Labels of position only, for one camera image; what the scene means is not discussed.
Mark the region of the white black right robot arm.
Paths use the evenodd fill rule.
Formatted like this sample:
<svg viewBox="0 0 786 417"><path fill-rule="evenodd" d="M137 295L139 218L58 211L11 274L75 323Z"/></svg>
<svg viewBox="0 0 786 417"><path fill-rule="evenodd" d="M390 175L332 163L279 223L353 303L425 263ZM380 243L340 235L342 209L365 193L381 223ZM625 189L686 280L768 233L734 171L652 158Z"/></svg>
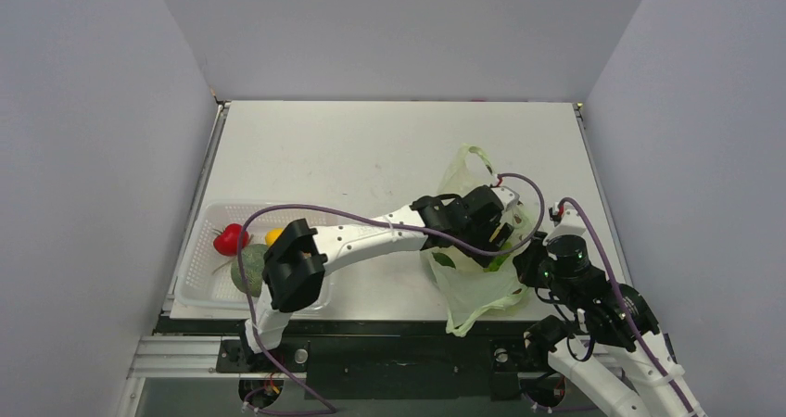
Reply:
<svg viewBox="0 0 786 417"><path fill-rule="evenodd" d="M644 298L592 265L582 237L537 233L513 265L525 286L573 314L525 331L530 365L561 374L607 416L705 414Z"/></svg>

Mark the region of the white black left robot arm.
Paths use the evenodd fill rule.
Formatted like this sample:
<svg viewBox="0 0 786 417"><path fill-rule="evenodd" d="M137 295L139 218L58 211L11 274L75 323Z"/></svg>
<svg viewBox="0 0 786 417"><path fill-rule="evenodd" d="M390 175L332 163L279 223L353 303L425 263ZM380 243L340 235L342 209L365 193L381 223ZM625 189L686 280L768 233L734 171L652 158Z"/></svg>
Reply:
<svg viewBox="0 0 786 417"><path fill-rule="evenodd" d="M503 216L518 201L519 195L508 187L481 185L464 196L422 196L393 212L352 224L290 222L263 256L264 289L246 322L241 360L255 371L270 368L292 314L311 306L324 279L351 264L396 252L454 246L487 267L513 234Z"/></svg>

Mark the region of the yellow fake lemon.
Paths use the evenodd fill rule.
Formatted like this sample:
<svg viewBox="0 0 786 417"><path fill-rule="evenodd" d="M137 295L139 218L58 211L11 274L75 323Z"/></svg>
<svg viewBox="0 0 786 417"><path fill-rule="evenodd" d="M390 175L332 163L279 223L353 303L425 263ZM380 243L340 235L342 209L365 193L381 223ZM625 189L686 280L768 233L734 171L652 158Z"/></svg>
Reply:
<svg viewBox="0 0 786 417"><path fill-rule="evenodd" d="M265 245L272 246L276 242L276 240L282 235L283 231L284 231L283 229L277 228L267 232L264 236Z"/></svg>

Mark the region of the yellow fake mango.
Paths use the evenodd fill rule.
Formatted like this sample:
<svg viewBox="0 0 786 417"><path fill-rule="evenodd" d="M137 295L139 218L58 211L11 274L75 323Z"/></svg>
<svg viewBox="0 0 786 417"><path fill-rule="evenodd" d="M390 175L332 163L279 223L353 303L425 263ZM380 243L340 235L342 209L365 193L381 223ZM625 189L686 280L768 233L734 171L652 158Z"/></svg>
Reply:
<svg viewBox="0 0 786 417"><path fill-rule="evenodd" d="M490 236L488 243L489 243L489 250L490 251L500 251L502 247L508 242L511 235L514 232L514 228L510 223L504 222L502 223Z"/></svg>

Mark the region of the pale green plastic bag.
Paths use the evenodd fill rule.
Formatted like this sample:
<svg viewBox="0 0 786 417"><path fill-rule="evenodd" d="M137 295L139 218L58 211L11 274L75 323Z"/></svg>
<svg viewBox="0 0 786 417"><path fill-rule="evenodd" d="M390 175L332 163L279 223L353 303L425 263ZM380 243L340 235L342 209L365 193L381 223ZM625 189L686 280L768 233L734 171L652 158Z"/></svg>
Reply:
<svg viewBox="0 0 786 417"><path fill-rule="evenodd" d="M444 171L437 193L465 196L491 183L495 174L482 148L462 145ZM483 314L491 310L508 312L526 295L527 288L518 281L510 255L496 257L484 268L451 246L423 251L420 260L442 295L449 335L466 336Z"/></svg>

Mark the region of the green fake melon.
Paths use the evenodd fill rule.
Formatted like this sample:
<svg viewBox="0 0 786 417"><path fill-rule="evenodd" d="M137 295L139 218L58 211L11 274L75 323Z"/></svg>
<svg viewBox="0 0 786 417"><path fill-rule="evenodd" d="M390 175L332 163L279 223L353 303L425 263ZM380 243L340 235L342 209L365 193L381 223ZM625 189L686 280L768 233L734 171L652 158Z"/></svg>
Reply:
<svg viewBox="0 0 786 417"><path fill-rule="evenodd" d="M265 266L264 256L267 250L268 246L264 244L250 244L242 250L241 259L246 276L245 282L241 276L237 257L232 257L214 269L211 274L226 272L236 290L243 294L249 292L252 297L259 297L264 285L262 273Z"/></svg>

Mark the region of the red fake tomato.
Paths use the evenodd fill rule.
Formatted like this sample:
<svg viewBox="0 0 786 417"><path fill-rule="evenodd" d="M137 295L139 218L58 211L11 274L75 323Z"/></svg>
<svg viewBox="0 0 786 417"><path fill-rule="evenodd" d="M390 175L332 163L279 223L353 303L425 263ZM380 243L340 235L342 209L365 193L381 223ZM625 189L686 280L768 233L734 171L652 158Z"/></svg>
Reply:
<svg viewBox="0 0 786 417"><path fill-rule="evenodd" d="M230 223L222 229L213 229L212 246L216 252L226 257L234 257L238 246L246 247L251 241L251 234L242 229L239 223Z"/></svg>

